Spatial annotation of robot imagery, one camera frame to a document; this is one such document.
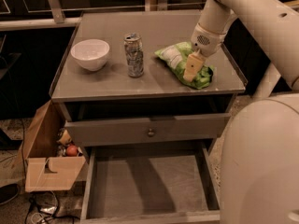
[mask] white bowl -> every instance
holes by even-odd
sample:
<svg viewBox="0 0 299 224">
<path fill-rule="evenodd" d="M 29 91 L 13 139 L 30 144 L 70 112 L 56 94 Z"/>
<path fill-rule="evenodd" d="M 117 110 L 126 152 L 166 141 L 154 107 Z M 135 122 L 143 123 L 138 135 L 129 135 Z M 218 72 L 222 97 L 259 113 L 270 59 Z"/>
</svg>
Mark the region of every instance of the white bowl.
<svg viewBox="0 0 299 224">
<path fill-rule="evenodd" d="M 107 62 L 110 46 L 106 41 L 89 39 L 77 43 L 71 49 L 71 55 L 84 69 L 97 71 Z"/>
</svg>

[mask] silver can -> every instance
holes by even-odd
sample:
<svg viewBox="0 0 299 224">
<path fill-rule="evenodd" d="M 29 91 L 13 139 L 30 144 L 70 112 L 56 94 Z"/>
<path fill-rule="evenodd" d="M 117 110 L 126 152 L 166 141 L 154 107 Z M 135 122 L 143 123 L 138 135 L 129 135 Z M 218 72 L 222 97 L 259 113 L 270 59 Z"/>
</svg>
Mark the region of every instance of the silver can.
<svg viewBox="0 0 299 224">
<path fill-rule="evenodd" d="M 143 50 L 140 34 L 126 34 L 124 36 L 124 50 L 128 63 L 128 75 L 141 77 L 143 75 Z"/>
</svg>

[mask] drawer knob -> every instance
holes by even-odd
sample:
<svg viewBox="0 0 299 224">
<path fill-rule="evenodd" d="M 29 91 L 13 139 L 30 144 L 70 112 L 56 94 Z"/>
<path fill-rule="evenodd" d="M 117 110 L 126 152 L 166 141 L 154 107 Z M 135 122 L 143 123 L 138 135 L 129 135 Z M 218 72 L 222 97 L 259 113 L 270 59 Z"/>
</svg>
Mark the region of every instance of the drawer knob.
<svg viewBox="0 0 299 224">
<path fill-rule="evenodd" d="M 149 128 L 148 137 L 153 137 L 155 134 L 156 134 L 155 131 L 153 129 Z"/>
</svg>

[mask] brown box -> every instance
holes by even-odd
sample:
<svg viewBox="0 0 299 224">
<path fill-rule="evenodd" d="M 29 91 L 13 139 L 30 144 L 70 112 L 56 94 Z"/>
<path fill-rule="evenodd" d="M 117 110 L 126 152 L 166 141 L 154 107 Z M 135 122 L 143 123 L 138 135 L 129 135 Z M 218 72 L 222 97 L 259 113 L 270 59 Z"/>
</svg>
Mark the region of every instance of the brown box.
<svg viewBox="0 0 299 224">
<path fill-rule="evenodd" d="M 84 157 L 55 157 L 57 134 L 64 119 L 48 101 L 37 109 L 15 164 L 28 161 L 25 191 L 71 189 L 85 164 Z"/>
</svg>

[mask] crumpled bag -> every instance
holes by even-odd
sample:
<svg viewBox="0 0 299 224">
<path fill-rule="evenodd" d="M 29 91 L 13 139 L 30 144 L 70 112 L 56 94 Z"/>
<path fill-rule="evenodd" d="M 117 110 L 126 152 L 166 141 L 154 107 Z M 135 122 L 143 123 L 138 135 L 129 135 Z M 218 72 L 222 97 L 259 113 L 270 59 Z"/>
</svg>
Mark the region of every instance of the crumpled bag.
<svg viewBox="0 0 299 224">
<path fill-rule="evenodd" d="M 155 51 L 155 54 L 167 63 L 170 70 L 181 83 L 200 90 L 204 87 L 208 87 L 212 82 L 213 66 L 204 65 L 192 82 L 186 81 L 183 76 L 188 55 L 191 53 L 193 53 L 191 42 L 180 42 Z"/>
</svg>

